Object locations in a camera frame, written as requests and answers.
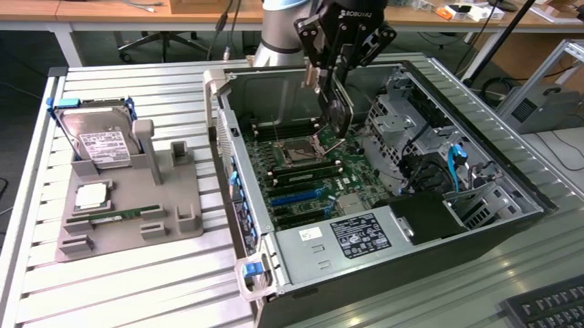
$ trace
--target motherboard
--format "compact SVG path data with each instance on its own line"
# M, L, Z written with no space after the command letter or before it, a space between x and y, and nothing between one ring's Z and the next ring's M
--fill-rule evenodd
M340 140L313 120L254 126L244 136L277 231L360 213L393 195L365 157L363 128L353 125ZM401 184L400 178L391 180Z

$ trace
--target power supply label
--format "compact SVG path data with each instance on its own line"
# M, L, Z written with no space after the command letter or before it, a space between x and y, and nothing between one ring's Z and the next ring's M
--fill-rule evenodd
M359 258L392 247L373 213L330 224L347 258Z

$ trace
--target orange object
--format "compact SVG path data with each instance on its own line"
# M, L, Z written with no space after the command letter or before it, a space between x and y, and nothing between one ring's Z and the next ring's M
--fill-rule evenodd
M447 8L439 8L435 12L439 14L439 16L441 16L441 17L445 18L445 19L451 19L451 18L453 18L453 15L452 15L452 13L447 10Z

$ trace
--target hard drive label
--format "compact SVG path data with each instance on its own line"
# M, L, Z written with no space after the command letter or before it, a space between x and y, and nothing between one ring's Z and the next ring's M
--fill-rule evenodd
M79 135L95 164L130 161L130 152L121 131Z

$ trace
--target warning label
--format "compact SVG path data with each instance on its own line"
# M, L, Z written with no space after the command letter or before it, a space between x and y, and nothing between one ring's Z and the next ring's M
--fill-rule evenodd
M330 224L347 258L392 247L373 213Z
M122 132L89 133L79 136L95 164L130 161Z

